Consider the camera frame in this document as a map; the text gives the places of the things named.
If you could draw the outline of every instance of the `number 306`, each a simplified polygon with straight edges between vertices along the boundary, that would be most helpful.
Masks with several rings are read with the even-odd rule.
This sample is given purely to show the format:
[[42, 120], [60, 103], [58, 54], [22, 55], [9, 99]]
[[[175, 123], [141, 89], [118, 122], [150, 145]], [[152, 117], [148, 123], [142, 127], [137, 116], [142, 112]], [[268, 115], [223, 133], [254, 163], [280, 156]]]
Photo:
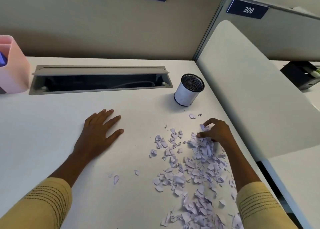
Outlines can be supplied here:
[[246, 7], [243, 12], [251, 14], [254, 11], [254, 8]]

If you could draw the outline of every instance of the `black box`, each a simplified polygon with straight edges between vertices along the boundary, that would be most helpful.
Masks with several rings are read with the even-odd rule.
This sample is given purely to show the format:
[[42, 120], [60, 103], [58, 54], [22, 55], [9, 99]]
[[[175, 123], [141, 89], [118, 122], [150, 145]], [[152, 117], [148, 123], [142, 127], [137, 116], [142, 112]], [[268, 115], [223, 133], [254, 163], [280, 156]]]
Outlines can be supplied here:
[[310, 73], [317, 68], [308, 61], [291, 61], [280, 71], [300, 90], [308, 89], [320, 82]]

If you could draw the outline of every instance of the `finger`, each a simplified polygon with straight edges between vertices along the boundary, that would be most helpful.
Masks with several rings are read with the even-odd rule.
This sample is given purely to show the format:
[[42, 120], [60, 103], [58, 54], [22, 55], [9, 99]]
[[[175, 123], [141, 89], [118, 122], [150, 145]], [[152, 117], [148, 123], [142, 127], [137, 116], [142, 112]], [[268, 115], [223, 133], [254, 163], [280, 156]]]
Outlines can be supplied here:
[[121, 135], [123, 134], [124, 130], [119, 129], [115, 131], [113, 134], [111, 134], [108, 138], [106, 138], [106, 146], [107, 148], [112, 145], [112, 143]]
[[219, 121], [219, 119], [216, 119], [216, 118], [210, 118], [209, 120], [205, 121], [203, 123], [204, 126], [208, 126], [209, 124], [213, 123], [213, 124], [216, 124], [216, 122]]
[[113, 114], [114, 110], [110, 109], [109, 111], [106, 111], [105, 113], [102, 113], [100, 117], [98, 118], [97, 122], [101, 122], [103, 124], [104, 121], [106, 121], [107, 117], [109, 117], [111, 114]]
[[200, 132], [197, 134], [198, 138], [206, 138], [206, 137], [211, 137], [211, 132], [210, 131], [204, 131]]
[[92, 123], [97, 122], [97, 120], [99, 119], [99, 117], [106, 112], [106, 109], [102, 109], [93, 119], [92, 119]]
[[116, 122], [118, 122], [121, 119], [121, 116], [117, 116], [114, 117], [112, 119], [110, 119], [108, 122], [106, 122], [103, 127], [105, 128], [105, 130], [109, 130]]
[[92, 121], [92, 119], [96, 116], [97, 114], [94, 113], [92, 114], [90, 117], [88, 117], [86, 120], [85, 120], [85, 127], [89, 126], [90, 122]]

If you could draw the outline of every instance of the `yellow shirt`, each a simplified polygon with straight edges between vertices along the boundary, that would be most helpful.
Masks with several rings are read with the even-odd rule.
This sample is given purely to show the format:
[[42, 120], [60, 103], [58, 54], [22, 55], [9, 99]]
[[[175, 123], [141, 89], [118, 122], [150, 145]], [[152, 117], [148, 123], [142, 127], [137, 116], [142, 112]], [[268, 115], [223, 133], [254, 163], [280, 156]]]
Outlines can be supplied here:
[[[69, 184], [47, 178], [18, 201], [1, 219], [1, 229], [59, 229], [71, 207]], [[237, 207], [245, 229], [297, 229], [262, 182], [244, 186]]]

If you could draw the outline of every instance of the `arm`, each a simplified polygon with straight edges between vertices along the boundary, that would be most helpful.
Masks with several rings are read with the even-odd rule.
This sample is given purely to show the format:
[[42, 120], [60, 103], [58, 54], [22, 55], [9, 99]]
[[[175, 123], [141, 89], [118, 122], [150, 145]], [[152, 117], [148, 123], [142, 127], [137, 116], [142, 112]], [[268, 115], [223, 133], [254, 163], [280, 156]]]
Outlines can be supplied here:
[[19, 200], [1, 219], [1, 229], [58, 229], [72, 203], [71, 187], [85, 166], [102, 154], [123, 129], [106, 138], [106, 132], [121, 116], [104, 121], [113, 110], [102, 110], [86, 119], [72, 154], [47, 179]]
[[297, 229], [270, 191], [261, 182], [238, 147], [229, 126], [211, 118], [203, 125], [214, 124], [198, 137], [210, 137], [224, 147], [237, 187], [237, 207], [245, 229]]

